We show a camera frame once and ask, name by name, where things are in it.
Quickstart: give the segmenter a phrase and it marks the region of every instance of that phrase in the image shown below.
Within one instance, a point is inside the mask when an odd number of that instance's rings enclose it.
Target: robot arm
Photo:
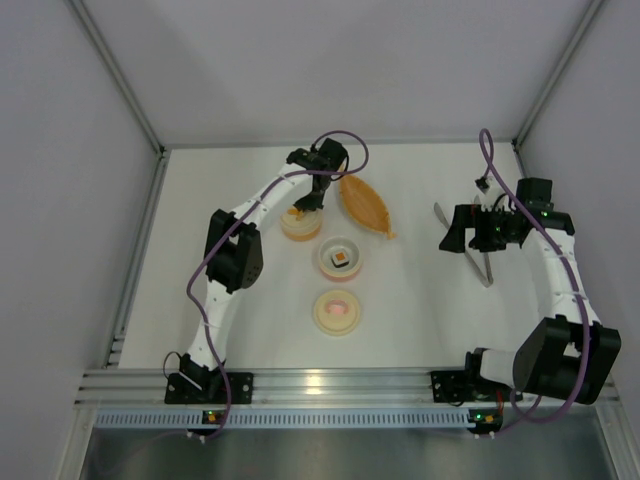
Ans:
[[[545,228],[569,262],[579,292],[574,292],[561,258],[544,236],[532,228],[521,212],[503,205],[504,191],[493,178],[483,178],[478,186],[484,193],[479,205],[457,205],[452,226],[440,249],[464,252],[465,229],[474,228],[471,248],[481,252],[504,250],[518,243],[529,263],[542,320],[517,351],[478,348],[467,362],[472,382],[489,380],[518,391],[566,399],[578,375],[582,350],[582,322],[575,296],[582,296],[589,319],[590,352],[588,369],[576,401],[593,403],[620,350],[616,330],[604,328],[594,312],[578,272],[574,255],[574,228],[569,215],[553,211],[550,180],[537,178],[518,182],[516,196]]]
[[[214,245],[252,208],[253,211],[227,239],[206,268],[207,299],[204,305],[208,323],[200,323],[179,371],[169,377],[165,403],[212,403],[221,385],[217,363],[207,333],[222,362],[226,360],[227,337],[243,290],[252,286],[262,272],[260,231],[270,228],[291,205],[299,211],[322,208],[330,185],[327,175],[291,175],[301,170],[335,172],[347,160],[348,153],[328,138],[319,150],[302,148],[292,152],[277,175],[255,196],[231,212],[216,211],[209,223],[205,257]]]

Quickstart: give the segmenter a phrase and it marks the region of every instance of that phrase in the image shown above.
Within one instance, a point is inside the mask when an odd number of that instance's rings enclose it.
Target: orange leaf-shaped tray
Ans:
[[[356,223],[388,239],[396,236],[391,231],[391,218],[380,195],[355,175],[345,175],[340,180],[340,197],[345,210]]]

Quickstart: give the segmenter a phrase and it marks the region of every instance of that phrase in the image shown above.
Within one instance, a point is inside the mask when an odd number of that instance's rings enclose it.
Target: white wall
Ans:
[[[0,14],[0,471],[53,474],[155,160],[62,1]]]
[[[86,0],[167,144],[511,139],[587,0]]]
[[[640,2],[608,2],[525,143],[529,173],[554,181],[600,318],[622,335],[614,378],[640,436]]]

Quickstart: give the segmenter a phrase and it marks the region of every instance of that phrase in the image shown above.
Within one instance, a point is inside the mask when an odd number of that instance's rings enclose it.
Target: gray floor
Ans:
[[[94,432],[83,478],[104,478],[97,464],[121,465],[108,476],[121,480],[617,478],[590,409],[493,441],[433,430],[235,430],[205,446],[166,437],[127,457],[157,434]]]

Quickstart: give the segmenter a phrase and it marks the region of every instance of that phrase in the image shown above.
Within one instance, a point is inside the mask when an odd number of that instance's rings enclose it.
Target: round container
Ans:
[[[284,234],[296,242],[306,242],[315,237],[322,227],[322,210],[299,212],[290,208],[280,217]]]
[[[345,290],[331,290],[316,300],[313,319],[327,335],[346,335],[360,322],[360,303]]]
[[[327,238],[318,249],[318,265],[329,280],[351,280],[362,267],[360,247],[347,237]]]

